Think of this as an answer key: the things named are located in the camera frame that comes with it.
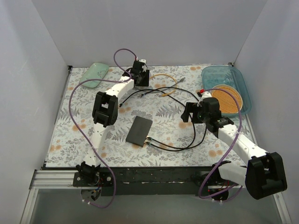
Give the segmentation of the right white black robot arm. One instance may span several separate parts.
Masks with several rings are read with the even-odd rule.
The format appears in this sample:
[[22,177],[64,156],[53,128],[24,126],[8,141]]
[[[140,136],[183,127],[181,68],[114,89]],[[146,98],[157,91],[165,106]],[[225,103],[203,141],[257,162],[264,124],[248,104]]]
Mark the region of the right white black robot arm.
[[208,131],[229,145],[229,151],[234,150],[247,164],[241,167],[220,159],[205,177],[200,190],[210,177],[219,186],[227,181],[245,186],[256,200],[287,189],[282,157],[276,152],[267,152],[241,134],[231,119],[222,116],[216,98],[207,97],[199,103],[186,103],[181,119],[188,122],[190,113],[192,123],[205,124]]

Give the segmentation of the black network switch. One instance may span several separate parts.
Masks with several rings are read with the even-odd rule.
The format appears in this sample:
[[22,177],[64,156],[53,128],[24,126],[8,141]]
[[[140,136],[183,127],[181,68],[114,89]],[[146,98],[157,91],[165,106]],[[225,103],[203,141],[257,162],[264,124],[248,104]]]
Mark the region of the black network switch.
[[148,136],[153,121],[136,116],[126,137],[126,142],[142,147]]

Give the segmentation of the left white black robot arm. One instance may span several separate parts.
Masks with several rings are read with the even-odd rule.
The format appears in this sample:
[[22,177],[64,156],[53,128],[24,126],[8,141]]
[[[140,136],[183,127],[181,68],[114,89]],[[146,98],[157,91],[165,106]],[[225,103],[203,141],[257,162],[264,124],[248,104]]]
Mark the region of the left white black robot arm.
[[114,125],[117,120],[118,100],[135,86],[149,86],[150,70],[145,59],[135,60],[129,72],[128,75],[122,75],[110,89],[96,94],[92,111],[93,134],[89,140],[92,148],[88,150],[83,162],[76,166],[80,178],[90,187],[96,186],[100,181],[101,160],[97,152],[106,139],[109,126]]

